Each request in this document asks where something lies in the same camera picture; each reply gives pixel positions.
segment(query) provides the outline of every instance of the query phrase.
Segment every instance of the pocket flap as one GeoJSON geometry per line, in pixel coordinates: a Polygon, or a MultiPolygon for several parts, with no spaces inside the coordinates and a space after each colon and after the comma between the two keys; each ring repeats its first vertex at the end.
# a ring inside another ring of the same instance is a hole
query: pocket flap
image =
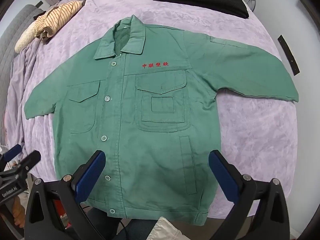
{"type": "Polygon", "coordinates": [[[82,102],[95,96],[99,90],[100,81],[89,82],[68,87],[68,98],[72,101],[82,102]]]}
{"type": "Polygon", "coordinates": [[[156,94],[164,94],[185,87],[185,70],[168,70],[136,75],[136,88],[156,94]]]}

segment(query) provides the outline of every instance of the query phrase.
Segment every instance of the black strip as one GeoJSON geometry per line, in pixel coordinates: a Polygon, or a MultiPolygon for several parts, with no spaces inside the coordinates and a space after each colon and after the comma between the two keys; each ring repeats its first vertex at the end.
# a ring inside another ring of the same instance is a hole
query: black strip
{"type": "Polygon", "coordinates": [[[278,38],[278,41],[279,41],[287,59],[289,60],[293,75],[295,76],[295,75],[299,74],[300,70],[298,68],[297,62],[294,59],[294,56],[292,55],[290,48],[289,48],[288,44],[285,42],[282,35],[280,35],[280,37],[278,38]]]}
{"type": "Polygon", "coordinates": [[[36,7],[39,8],[41,5],[43,5],[43,2],[42,2],[42,1],[38,2],[38,3],[36,4],[36,7]]]}
{"type": "Polygon", "coordinates": [[[46,11],[37,14],[36,16],[33,17],[34,20],[38,19],[39,16],[44,15],[46,13],[46,11]]]}

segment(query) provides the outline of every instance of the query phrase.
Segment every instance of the white cloth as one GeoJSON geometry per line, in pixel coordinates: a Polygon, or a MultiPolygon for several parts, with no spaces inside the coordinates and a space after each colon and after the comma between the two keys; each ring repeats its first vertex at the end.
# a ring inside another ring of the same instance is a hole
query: white cloth
{"type": "Polygon", "coordinates": [[[160,217],[147,240],[190,240],[167,219],[160,217]]]}
{"type": "Polygon", "coordinates": [[[14,51],[19,54],[23,48],[28,46],[28,44],[33,41],[33,39],[35,38],[35,34],[35,22],[32,22],[29,27],[21,34],[16,43],[16,46],[14,47],[14,51]]]}

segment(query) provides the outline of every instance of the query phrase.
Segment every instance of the side pocket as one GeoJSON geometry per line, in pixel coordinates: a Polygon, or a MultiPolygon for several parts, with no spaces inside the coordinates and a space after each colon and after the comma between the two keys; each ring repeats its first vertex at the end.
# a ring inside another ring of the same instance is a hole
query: side pocket
{"type": "Polygon", "coordinates": [[[180,149],[187,194],[195,194],[197,193],[196,174],[189,136],[180,137],[180,149]]]}

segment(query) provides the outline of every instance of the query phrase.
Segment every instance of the jacket sleeve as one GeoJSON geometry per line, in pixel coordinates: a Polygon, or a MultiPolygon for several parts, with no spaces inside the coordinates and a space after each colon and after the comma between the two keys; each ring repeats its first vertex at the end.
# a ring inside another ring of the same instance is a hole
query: jacket sleeve
{"type": "Polygon", "coordinates": [[[26,119],[46,115],[55,111],[56,103],[66,91],[71,65],[68,59],[58,66],[31,92],[24,106],[26,119]]]}
{"type": "Polygon", "coordinates": [[[228,88],[248,97],[299,101],[283,63],[263,49],[186,31],[184,40],[193,71],[213,90],[228,88]]]}

